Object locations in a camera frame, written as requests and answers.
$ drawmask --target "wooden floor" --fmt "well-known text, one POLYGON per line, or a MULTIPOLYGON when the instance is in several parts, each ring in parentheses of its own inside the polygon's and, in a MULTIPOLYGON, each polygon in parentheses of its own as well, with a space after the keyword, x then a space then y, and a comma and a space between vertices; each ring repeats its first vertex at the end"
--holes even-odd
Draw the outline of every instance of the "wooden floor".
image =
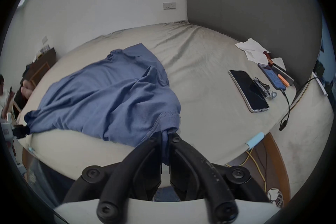
MULTIPOLYGON (((288 204, 290 200, 290 188, 286 168, 278 147, 270 133, 254 147, 251 155, 254 157, 266 180, 266 190, 268 191, 271 188, 279 189, 283 194, 283 205, 285 206, 288 204)), ((240 165, 244 162, 247 156, 247 153, 243 153, 228 164, 232 166, 240 165)), ((257 181, 262 189, 264 189, 263 179, 260 176, 254 161, 249 158, 243 167, 250 171, 251 176, 257 181)))

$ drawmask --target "beige bed sheet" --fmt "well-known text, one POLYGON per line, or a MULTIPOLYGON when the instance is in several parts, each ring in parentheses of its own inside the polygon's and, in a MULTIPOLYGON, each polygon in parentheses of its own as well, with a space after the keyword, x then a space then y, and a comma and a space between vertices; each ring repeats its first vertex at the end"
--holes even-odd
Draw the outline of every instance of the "beige bed sheet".
MULTIPOLYGON (((181 103, 178 133, 209 161, 225 164, 248 149, 246 142, 259 132, 267 134, 288 110, 284 96, 267 100, 270 109, 251 113, 230 69, 268 80, 257 64, 248 61, 231 37, 186 21, 126 29, 98 37, 62 57, 42 78, 22 110, 23 116, 38 105, 48 87, 63 77, 105 58, 114 49, 143 43, 163 64, 170 87, 181 103)), ((286 94, 292 102, 296 90, 286 94)), ((20 140, 49 167, 77 179, 89 165, 122 161, 132 147, 103 141, 67 130, 32 134, 20 140)))

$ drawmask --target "gray upholstered headboard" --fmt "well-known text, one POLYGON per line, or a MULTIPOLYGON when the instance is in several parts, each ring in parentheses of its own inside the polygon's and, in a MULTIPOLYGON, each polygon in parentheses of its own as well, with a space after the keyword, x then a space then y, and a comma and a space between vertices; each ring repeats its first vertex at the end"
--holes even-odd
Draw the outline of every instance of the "gray upholstered headboard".
POLYGON ((321 45, 321 11, 315 0, 187 0, 188 21, 238 41, 253 38, 282 57, 302 85, 309 79, 321 45))

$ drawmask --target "charging cable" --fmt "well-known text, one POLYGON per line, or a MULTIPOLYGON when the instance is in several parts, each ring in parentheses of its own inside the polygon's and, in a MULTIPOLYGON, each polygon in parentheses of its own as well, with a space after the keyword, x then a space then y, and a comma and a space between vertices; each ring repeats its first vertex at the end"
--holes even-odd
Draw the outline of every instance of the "charging cable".
POLYGON ((281 90, 281 92, 282 92, 282 94, 284 95, 284 97, 286 98, 286 101, 287 101, 287 104, 288 104, 288 116, 287 116, 287 119, 284 120, 283 122, 282 122, 282 120, 281 120, 279 131, 282 131, 282 130, 287 126, 288 119, 289 119, 289 113, 290 113, 290 111, 291 111, 291 105, 289 104, 289 101, 288 101, 288 98, 287 98, 287 96, 286 96, 285 91, 284 91, 284 90, 281 90))
MULTIPOLYGON (((309 82, 311 82, 312 80, 314 80, 314 79, 318 79, 317 77, 314 77, 314 78, 312 78, 312 79, 309 79, 308 81, 306 81, 302 86, 301 86, 301 88, 299 88, 299 90, 297 91, 297 92, 301 92, 301 90, 303 90, 303 88, 308 84, 309 85, 309 82)), ((307 85, 307 87, 305 88, 305 90, 303 91, 303 93, 301 94, 301 96, 300 96, 300 98, 296 101, 296 103, 288 110, 288 113, 281 119, 281 121, 280 121, 280 128, 279 128, 279 130, 281 131, 281 130, 283 130, 283 128, 284 127, 286 127, 286 125, 287 125, 287 122, 288 122, 288 117, 289 117, 289 112, 298 104, 298 102, 301 100, 301 98, 303 97, 303 95, 304 95, 304 93, 306 92, 306 90, 307 90, 307 88, 308 88, 308 85, 307 85), (287 117, 287 121, 286 121, 286 123, 284 123, 284 127, 281 129, 281 124, 282 124, 282 121, 284 120, 284 118, 286 117, 288 115, 288 117, 287 117)))

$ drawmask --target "light blue clip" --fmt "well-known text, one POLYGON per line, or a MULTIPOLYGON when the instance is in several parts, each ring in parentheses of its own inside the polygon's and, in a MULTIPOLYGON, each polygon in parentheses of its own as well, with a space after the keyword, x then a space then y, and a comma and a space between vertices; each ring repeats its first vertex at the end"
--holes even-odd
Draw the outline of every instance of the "light blue clip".
POLYGON ((250 141, 246 142, 246 144, 249 146, 249 149, 252 149, 256 144, 258 144, 263 138, 265 137, 263 132, 258 133, 254 138, 252 138, 250 141))

